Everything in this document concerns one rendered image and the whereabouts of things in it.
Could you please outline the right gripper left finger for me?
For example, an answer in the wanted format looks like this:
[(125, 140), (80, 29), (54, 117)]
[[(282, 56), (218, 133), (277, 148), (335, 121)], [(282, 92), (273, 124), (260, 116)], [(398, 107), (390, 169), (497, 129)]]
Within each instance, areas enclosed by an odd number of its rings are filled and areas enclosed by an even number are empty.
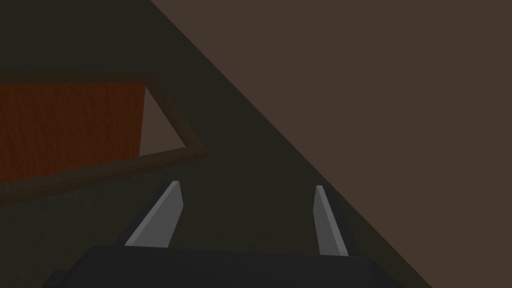
[(179, 181), (165, 181), (121, 233), (115, 245), (167, 248), (183, 207)]

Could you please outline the reddish brown wooden door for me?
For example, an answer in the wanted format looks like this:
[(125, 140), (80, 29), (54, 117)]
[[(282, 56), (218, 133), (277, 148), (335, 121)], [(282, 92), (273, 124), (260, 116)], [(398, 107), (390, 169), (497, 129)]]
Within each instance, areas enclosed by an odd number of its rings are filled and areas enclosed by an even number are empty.
[(141, 82), (0, 85), (0, 184), (139, 156)]

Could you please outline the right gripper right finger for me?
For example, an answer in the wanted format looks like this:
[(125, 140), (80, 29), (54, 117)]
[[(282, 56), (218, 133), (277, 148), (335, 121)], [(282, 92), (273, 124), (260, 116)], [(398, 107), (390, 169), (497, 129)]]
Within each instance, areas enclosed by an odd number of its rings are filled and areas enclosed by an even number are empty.
[(313, 200), (313, 219), (320, 255), (360, 256), (340, 200), (340, 194), (331, 185), (317, 185)]

